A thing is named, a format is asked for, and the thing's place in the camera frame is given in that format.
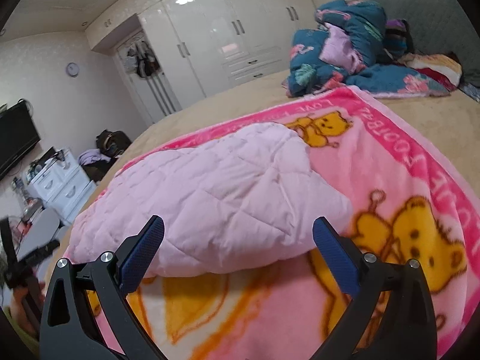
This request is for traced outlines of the person's left hand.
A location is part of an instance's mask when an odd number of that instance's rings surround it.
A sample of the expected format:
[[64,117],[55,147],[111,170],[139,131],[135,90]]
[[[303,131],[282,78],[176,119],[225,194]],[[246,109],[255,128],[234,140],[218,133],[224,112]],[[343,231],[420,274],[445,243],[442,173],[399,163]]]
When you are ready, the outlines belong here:
[[12,290],[10,306],[5,313],[21,338],[39,340],[44,287],[44,282],[30,278],[27,279],[26,285],[17,286]]

